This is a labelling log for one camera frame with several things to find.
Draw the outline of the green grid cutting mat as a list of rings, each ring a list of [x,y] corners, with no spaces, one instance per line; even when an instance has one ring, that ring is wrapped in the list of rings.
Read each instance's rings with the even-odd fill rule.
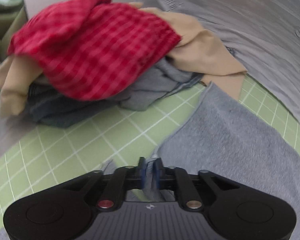
[[[151,154],[192,112],[204,86],[162,99],[144,112],[109,108],[70,128],[39,125],[0,158],[0,227],[15,200],[99,168]]]

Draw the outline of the grey blue garment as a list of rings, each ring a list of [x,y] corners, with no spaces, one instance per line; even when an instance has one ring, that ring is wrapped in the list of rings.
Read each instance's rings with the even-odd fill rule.
[[[123,108],[144,111],[153,102],[194,86],[202,77],[201,73],[178,70],[163,58],[112,99]]]

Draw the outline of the dark teal garment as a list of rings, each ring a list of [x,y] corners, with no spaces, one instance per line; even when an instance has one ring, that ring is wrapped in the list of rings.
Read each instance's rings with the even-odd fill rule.
[[[38,124],[68,128],[113,106],[107,100],[77,101],[51,86],[34,84],[29,87],[26,111]]]

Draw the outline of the beige garment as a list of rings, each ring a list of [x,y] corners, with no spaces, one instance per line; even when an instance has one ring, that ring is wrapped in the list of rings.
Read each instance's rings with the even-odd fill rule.
[[[141,2],[131,2],[129,6],[157,15],[182,36],[179,44],[168,53],[174,67],[201,73],[201,83],[214,82],[238,100],[247,70],[214,33],[189,15],[143,8]],[[11,55],[0,64],[0,117],[19,115],[25,109],[30,84],[42,72],[38,64],[26,56]]]

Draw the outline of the red checkered garment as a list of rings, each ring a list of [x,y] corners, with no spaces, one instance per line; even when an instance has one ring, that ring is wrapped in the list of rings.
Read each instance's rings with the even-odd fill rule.
[[[157,15],[112,0],[68,0],[33,16],[8,53],[27,56],[63,95],[102,100],[131,85],[180,36]]]

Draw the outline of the grey carrot print bedsheet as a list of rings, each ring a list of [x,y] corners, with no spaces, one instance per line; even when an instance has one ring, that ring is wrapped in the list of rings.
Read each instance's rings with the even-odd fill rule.
[[[196,17],[300,122],[300,0],[137,0]]]

